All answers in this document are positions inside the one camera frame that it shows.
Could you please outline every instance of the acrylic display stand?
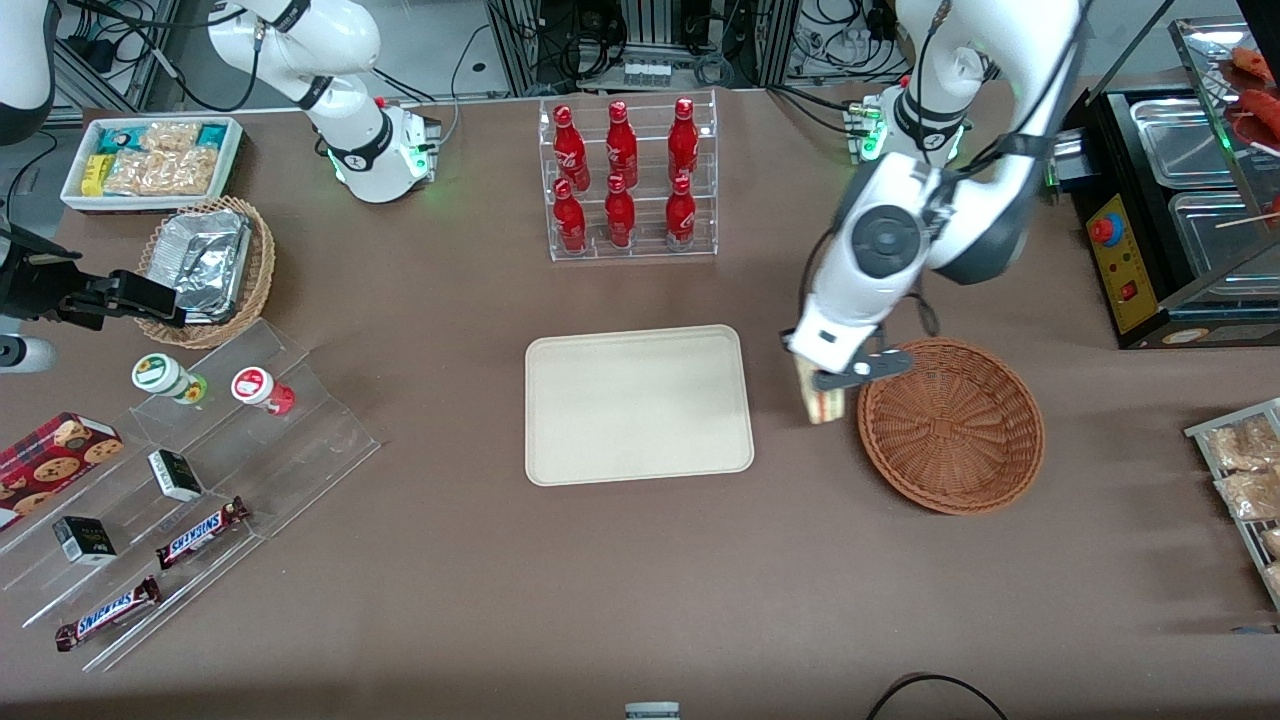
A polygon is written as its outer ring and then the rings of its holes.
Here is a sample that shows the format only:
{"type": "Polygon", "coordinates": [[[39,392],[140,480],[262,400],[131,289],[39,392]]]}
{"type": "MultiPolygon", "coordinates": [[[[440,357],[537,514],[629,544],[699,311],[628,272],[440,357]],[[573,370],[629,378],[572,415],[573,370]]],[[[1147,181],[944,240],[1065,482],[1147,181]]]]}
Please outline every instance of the acrylic display stand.
{"type": "Polygon", "coordinates": [[[56,652],[60,625],[155,575],[164,596],[160,605],[127,615],[67,653],[86,671],[106,670],[372,455],[379,443],[329,395],[305,359],[306,351],[260,319],[191,368],[209,380],[200,404],[152,396],[115,419],[125,442],[119,455],[0,533],[5,619],[47,635],[49,652],[56,652]],[[293,388],[297,402],[288,414],[269,415],[232,397],[232,377],[250,365],[293,388]],[[160,447],[191,462],[205,491],[197,501],[160,493],[147,464],[160,447]],[[161,571],[156,548],[236,496],[252,516],[161,571]],[[51,528],[63,515],[101,520],[118,557],[97,568],[68,562],[51,528]]]}
{"type": "Polygon", "coordinates": [[[543,165],[543,200],[547,205],[547,237],[552,260],[600,260],[626,258],[687,258],[690,255],[716,255],[719,247],[717,197],[719,195],[717,136],[713,92],[655,92],[623,96],[631,127],[636,131],[640,152],[640,182],[631,188],[636,205],[636,237],[631,247],[618,250],[609,242],[604,217],[604,199],[608,196],[607,178],[609,161],[604,138],[609,132],[609,111],[604,106],[585,106],[575,97],[543,100],[539,108],[538,150],[543,165]],[[698,205],[694,215],[694,240],[687,250],[676,252],[667,247],[667,199],[671,197],[671,178],[667,174],[667,135],[676,117],[676,99],[694,101],[694,124],[698,126],[698,169],[690,178],[690,193],[698,205]],[[570,255],[559,241],[552,206],[556,196],[552,183],[559,177],[556,164],[556,123],[552,110],[568,105],[573,110],[573,124],[586,142],[586,167],[591,172],[591,186],[577,195],[586,213],[586,252],[570,255]]]}

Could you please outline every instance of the snickers bar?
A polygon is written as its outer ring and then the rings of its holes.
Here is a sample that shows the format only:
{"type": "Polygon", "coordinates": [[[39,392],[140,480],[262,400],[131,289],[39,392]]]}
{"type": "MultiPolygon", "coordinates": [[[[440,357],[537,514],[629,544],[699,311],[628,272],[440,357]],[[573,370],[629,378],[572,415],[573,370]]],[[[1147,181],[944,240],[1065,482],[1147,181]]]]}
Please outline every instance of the snickers bar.
{"type": "Polygon", "coordinates": [[[244,507],[244,502],[237,495],[230,502],[218,509],[218,512],[205,518],[202,523],[178,536],[178,539],[157,550],[156,557],[160,559],[160,569],[168,570],[173,568],[178,561],[193,555],[209,543],[209,541],[221,534],[223,530],[248,516],[248,509],[244,507]]]}
{"type": "Polygon", "coordinates": [[[87,641],[93,633],[120,620],[138,607],[160,605],[161,600],[160,585],[156,584],[154,577],[147,575],[142,580],[142,584],[81,618],[79,623],[70,623],[58,628],[58,634],[54,637],[54,642],[58,643],[58,652],[70,651],[87,641]]]}

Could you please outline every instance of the table surface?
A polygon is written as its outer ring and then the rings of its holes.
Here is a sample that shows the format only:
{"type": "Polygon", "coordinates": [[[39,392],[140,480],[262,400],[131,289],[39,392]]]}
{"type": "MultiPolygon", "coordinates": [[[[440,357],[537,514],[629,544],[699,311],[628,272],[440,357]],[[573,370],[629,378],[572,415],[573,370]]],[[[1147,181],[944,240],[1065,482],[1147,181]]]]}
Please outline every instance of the table surface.
{"type": "MultiPolygon", "coordinates": [[[[1004,277],[925,283],[945,333],[1034,392],[1043,470],[989,516],[916,507],[851,421],[808,425],[778,347],[852,173],[844,142],[760,91],[718,101],[721,254],[640,266],[548,260],[536,102],[466,105],[439,179],[383,206],[334,182],[303,115],[242,115],[232,191],[279,254],[266,316],[385,447],[106,674],[82,674],[0,605],[6,720],[585,720],[641,700],[677,700],[690,720],[850,717],[920,670],[977,684],[1015,719],[1280,715],[1280,638],[1228,634],[1275,615],[1181,436],[1280,395],[1274,351],[1117,351],[1079,223],[1046,204],[1004,277]],[[530,342],[710,323],[741,336],[749,470],[525,478],[530,342]]],[[[984,88],[970,147],[1009,106],[1007,88],[984,88]]],[[[86,270],[132,268],[155,223],[68,211],[58,241],[86,270]]],[[[888,331],[919,334],[910,304],[888,331]]],[[[129,320],[28,332],[61,360],[0,377],[0,438],[64,409],[114,418],[141,400],[125,369],[161,350],[129,320]]],[[[910,712],[983,716],[916,687],[882,717],[910,712]]]]}

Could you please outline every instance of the coca-cola bottle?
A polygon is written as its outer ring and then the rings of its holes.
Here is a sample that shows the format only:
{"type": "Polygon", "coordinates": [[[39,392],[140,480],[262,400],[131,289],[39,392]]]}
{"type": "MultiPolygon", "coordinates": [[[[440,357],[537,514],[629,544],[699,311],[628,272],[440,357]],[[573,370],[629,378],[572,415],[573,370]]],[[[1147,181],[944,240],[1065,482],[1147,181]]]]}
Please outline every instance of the coca-cola bottle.
{"type": "Polygon", "coordinates": [[[667,247],[684,252],[694,242],[694,213],[698,206],[689,195],[689,176],[676,177],[671,190],[667,199],[667,247]]]}
{"type": "Polygon", "coordinates": [[[636,204],[627,192],[622,173],[609,176],[609,196],[604,199],[604,214],[609,218],[609,242],[620,250],[631,247],[636,233],[636,204]]]}
{"type": "Polygon", "coordinates": [[[573,186],[566,178],[556,178],[553,186],[556,191],[556,204],[552,205],[552,214],[556,215],[556,229],[561,236],[561,245],[570,255],[586,252],[586,215],[582,214],[582,205],[573,197],[573,186]]]}
{"type": "Polygon", "coordinates": [[[694,177],[698,169],[698,126],[694,124],[694,101],[689,97],[676,100],[676,122],[667,136],[667,158],[671,182],[676,182],[680,173],[694,177]]]}
{"type": "Polygon", "coordinates": [[[627,187],[640,182],[640,154],[636,150],[636,131],[627,119],[627,104],[609,102],[609,135],[604,138],[609,152],[609,172],[620,173],[627,187]]]}
{"type": "Polygon", "coordinates": [[[573,111],[568,105],[557,105],[552,111],[556,119],[556,164],[561,177],[573,183],[573,190],[586,192],[591,187],[591,172],[586,169],[586,143],[582,133],[573,127],[573,111]]]}

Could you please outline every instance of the wicker basket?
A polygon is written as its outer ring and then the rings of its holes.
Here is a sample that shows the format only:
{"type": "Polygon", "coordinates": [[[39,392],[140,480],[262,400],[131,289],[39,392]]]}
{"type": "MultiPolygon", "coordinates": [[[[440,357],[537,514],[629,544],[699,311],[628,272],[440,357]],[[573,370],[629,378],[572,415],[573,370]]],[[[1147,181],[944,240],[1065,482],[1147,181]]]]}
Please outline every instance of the wicker basket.
{"type": "MultiPolygon", "coordinates": [[[[266,296],[271,291],[271,272],[275,270],[275,241],[271,238],[271,228],[266,227],[262,215],[252,205],[237,197],[219,197],[184,208],[178,213],[211,213],[214,210],[236,210],[253,222],[248,258],[244,259],[244,279],[241,282],[239,296],[236,299],[239,309],[234,318],[221,325],[170,328],[154,320],[137,320],[142,332],[154,341],[178,345],[188,350],[207,350],[241,334],[262,314],[266,296]]],[[[142,251],[142,260],[138,263],[138,274],[141,275],[146,275],[147,268],[151,265],[151,254],[155,251],[159,236],[160,228],[157,227],[151,233],[151,242],[142,251]]]]}
{"type": "Polygon", "coordinates": [[[915,502],[950,515],[991,512],[1039,473],[1044,421],[1030,391],[988,352],[947,338],[908,342],[911,372],[858,397],[872,462],[915,502]]]}

